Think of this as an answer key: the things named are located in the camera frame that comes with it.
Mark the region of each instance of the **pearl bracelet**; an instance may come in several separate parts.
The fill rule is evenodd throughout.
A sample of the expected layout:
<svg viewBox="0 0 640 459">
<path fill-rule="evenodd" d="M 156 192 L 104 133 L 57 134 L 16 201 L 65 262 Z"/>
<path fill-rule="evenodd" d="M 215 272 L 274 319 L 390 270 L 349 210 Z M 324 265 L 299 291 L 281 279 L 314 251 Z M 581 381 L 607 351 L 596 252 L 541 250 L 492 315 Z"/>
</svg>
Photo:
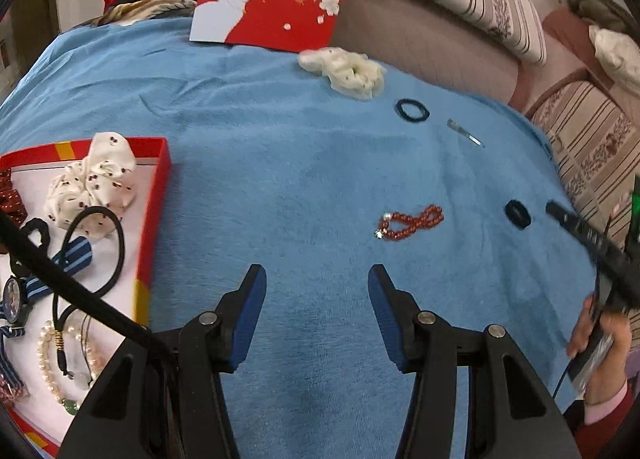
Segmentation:
<svg viewBox="0 0 640 459">
<path fill-rule="evenodd" d="M 69 325 L 66 328 L 66 332 L 73 336 L 78 343 L 82 344 L 82 333 L 76 327 Z M 42 379 L 47 383 L 49 392 L 56 398 L 56 401 L 62 405 L 69 414 L 76 415 L 82 402 L 74 399 L 68 399 L 63 395 L 60 386 L 56 383 L 56 380 L 53 377 L 49 363 L 49 348 L 52 340 L 54 339 L 55 333 L 56 331 L 51 320 L 47 321 L 46 324 L 44 324 L 44 327 L 40 330 L 40 339 L 38 340 L 38 350 L 36 352 L 38 356 L 38 368 L 42 373 Z M 85 338 L 84 343 L 84 353 L 86 354 L 86 361 L 89 365 L 91 378 L 89 378 L 88 374 L 85 373 L 72 372 L 69 372 L 69 377 L 79 388 L 86 391 L 89 389 L 91 381 L 95 381 L 95 379 L 100 376 L 106 362 L 95 350 L 95 347 L 89 344 L 88 338 Z"/>
</svg>

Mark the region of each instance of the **human hand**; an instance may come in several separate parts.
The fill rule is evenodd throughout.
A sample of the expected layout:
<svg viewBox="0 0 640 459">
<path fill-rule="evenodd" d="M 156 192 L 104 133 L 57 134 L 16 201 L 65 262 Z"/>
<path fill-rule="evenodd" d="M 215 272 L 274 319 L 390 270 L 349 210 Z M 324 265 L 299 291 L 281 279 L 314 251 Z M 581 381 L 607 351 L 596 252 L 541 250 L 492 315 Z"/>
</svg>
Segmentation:
<svg viewBox="0 0 640 459">
<path fill-rule="evenodd" d="M 566 346 L 566 353 L 570 358 L 587 348 L 594 327 L 590 316 L 592 303 L 593 295 L 590 295 L 582 304 L 582 311 L 571 334 L 571 340 Z M 626 358 L 631 348 L 631 327 L 626 315 L 620 312 L 604 312 L 600 316 L 600 326 L 605 334 L 613 336 L 613 344 L 584 391 L 584 401 L 589 405 L 604 403 L 622 389 L 626 383 Z"/>
</svg>

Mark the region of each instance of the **red bead bracelet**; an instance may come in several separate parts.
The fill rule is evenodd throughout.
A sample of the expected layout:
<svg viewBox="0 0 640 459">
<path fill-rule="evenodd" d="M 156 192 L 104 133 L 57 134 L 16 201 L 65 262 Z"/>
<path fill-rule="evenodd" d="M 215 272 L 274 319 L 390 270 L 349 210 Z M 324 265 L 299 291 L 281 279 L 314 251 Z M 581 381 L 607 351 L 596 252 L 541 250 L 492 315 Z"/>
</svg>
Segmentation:
<svg viewBox="0 0 640 459">
<path fill-rule="evenodd" d="M 393 212 L 392 214 L 386 213 L 378 223 L 376 237 L 379 239 L 386 239 L 388 241 L 401 241 L 402 239 L 406 239 L 413 235 L 419 228 L 429 230 L 443 222 L 443 220 L 444 216 L 442 215 L 442 208 L 435 204 L 427 206 L 418 217 L 401 214 L 399 212 Z M 399 232 L 390 230 L 389 225 L 392 222 L 405 224 L 406 228 Z"/>
</svg>

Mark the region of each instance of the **jade pendant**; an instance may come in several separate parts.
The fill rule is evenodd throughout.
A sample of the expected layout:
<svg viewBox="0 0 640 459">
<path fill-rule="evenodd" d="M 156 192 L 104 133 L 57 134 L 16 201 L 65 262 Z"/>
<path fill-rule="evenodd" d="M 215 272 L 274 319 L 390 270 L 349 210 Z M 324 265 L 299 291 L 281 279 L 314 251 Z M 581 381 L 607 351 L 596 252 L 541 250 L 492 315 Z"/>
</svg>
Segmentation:
<svg viewBox="0 0 640 459">
<path fill-rule="evenodd" d="M 78 410 L 80 410 L 77 401 L 73 399 L 63 399 L 62 406 L 65 407 L 65 410 L 71 415 L 76 415 Z"/>
</svg>

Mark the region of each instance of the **blue towel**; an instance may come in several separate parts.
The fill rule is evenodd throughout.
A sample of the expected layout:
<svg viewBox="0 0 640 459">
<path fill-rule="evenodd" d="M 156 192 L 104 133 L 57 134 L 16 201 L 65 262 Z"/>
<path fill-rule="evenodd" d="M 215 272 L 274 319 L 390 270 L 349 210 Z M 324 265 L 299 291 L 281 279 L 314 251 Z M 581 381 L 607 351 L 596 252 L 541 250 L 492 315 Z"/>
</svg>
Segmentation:
<svg viewBox="0 0 640 459">
<path fill-rule="evenodd" d="M 0 107 L 0 146 L 107 130 L 169 139 L 152 327 L 212 309 L 251 263 L 267 270 L 248 358 L 223 379 L 243 458 L 394 456 L 413 377 L 386 355 L 367 296 L 372 264 L 452 325 L 503 325 L 555 385 L 594 270 L 545 214 L 548 200 L 569 202 L 538 129 L 493 100 L 391 67 L 381 97 L 351 100 L 296 55 L 190 43 L 189 28 L 177 18 L 62 35 Z M 431 117 L 403 121 L 400 98 Z M 524 231 L 506 219 L 511 199 L 529 209 Z M 396 243 L 374 237 L 383 213 L 431 203 L 445 217 L 434 229 Z M 560 405 L 572 395 L 562 389 Z"/>
</svg>

